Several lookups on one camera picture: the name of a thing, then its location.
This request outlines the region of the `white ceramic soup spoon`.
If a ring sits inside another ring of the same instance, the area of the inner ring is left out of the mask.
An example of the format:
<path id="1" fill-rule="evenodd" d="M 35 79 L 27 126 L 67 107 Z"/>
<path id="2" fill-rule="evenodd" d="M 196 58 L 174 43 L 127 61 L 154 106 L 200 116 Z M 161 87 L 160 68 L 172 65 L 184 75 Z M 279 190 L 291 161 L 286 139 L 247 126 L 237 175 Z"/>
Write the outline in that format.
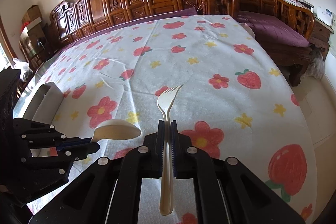
<path id="1" fill-rule="evenodd" d="M 129 140 L 141 135 L 141 130 L 135 125 L 121 119 L 111 119 L 98 125 L 93 133 L 91 142 L 97 143 L 103 139 Z"/>

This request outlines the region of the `white plastic fork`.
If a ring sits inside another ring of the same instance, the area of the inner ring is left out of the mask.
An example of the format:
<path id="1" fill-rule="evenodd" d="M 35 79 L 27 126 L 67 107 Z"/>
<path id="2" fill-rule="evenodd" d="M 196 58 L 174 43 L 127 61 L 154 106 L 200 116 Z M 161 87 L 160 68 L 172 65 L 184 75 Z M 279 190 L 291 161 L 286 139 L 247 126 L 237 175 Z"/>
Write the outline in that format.
<path id="1" fill-rule="evenodd" d="M 183 85 L 168 88 L 157 99 L 157 106 L 163 115 L 165 124 L 165 132 L 163 135 L 163 162 L 161 177 L 161 196 L 159 203 L 159 211 L 163 216 L 172 213 L 173 202 L 173 159 L 172 144 L 170 133 L 170 110 L 173 106 L 175 98 Z"/>

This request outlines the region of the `rectangular metal tray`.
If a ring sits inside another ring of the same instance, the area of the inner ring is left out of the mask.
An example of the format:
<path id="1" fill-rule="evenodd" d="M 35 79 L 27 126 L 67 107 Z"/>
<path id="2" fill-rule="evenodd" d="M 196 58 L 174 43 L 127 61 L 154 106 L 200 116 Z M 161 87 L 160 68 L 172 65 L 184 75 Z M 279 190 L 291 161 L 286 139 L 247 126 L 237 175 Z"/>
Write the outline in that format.
<path id="1" fill-rule="evenodd" d="M 63 92 L 54 82 L 41 85 L 23 108 L 22 118 L 51 124 L 63 102 Z"/>

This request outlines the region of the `strawberry flower tablecloth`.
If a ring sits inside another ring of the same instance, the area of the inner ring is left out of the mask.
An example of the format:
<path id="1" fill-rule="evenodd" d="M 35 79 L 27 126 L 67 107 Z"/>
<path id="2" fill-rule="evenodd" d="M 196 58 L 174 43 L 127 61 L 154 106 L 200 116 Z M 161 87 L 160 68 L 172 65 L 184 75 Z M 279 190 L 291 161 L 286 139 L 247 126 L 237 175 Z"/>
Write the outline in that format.
<path id="1" fill-rule="evenodd" d="M 226 16 L 160 19 L 107 32 L 65 50 L 38 80 L 64 93 L 54 124 L 90 137 L 109 119 L 157 129 L 157 99 L 181 90 L 170 115 L 210 156 L 238 158 L 311 223 L 316 167 L 309 130 L 284 76 Z"/>

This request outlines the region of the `plastic bag on chair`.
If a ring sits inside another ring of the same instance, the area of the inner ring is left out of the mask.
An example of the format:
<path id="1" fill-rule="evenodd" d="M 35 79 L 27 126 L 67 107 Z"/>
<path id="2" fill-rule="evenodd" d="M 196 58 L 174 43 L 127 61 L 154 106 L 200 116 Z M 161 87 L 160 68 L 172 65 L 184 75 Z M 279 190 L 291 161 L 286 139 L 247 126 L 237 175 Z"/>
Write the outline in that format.
<path id="1" fill-rule="evenodd" d="M 29 64 L 25 61 L 21 61 L 17 58 L 13 59 L 14 62 L 14 69 L 17 69 L 21 72 L 20 79 L 22 82 L 26 83 L 29 78 L 34 74 Z"/>

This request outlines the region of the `stacked cardboard boxes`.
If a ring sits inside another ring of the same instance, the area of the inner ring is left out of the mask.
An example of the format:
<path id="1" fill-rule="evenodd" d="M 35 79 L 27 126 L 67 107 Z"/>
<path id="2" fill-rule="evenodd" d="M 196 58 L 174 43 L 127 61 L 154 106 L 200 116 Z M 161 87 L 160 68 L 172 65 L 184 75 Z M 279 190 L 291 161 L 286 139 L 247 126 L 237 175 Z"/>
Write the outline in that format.
<path id="1" fill-rule="evenodd" d="M 19 47 L 27 61 L 44 62 L 49 59 L 49 42 L 43 31 L 38 5 L 31 6 L 22 18 Z"/>

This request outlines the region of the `wooden side table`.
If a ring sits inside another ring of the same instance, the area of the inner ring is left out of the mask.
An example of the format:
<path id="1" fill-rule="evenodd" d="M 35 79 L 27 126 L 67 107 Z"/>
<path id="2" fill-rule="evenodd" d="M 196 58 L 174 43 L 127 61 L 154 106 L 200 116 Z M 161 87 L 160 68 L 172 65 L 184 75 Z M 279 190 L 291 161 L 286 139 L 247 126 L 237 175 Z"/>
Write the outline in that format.
<path id="1" fill-rule="evenodd" d="M 314 45 L 322 53 L 323 60 L 326 60 L 327 54 L 329 52 L 330 44 L 329 38 L 334 31 L 331 27 L 323 23 L 323 21 L 315 18 L 314 28 L 309 38 L 309 44 Z"/>

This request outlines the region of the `white router box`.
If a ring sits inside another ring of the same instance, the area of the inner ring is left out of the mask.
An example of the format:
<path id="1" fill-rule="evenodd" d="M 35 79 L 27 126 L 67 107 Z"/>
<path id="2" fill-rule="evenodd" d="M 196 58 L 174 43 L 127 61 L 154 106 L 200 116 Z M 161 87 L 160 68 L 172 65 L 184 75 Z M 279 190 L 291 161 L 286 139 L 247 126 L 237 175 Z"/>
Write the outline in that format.
<path id="1" fill-rule="evenodd" d="M 316 16 L 319 20 L 321 20 L 326 25 L 328 25 L 330 27 L 333 25 L 334 14 L 329 9 L 318 6 L 316 8 Z"/>

